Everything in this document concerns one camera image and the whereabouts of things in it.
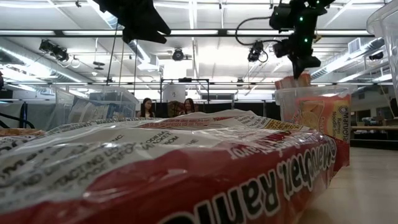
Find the table surface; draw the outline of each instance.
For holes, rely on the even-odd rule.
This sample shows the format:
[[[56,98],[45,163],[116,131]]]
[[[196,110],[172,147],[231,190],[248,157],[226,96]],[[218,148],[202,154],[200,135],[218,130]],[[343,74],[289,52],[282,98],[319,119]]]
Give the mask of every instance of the table surface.
[[[352,147],[350,166],[303,213],[299,224],[398,223],[398,151]]]

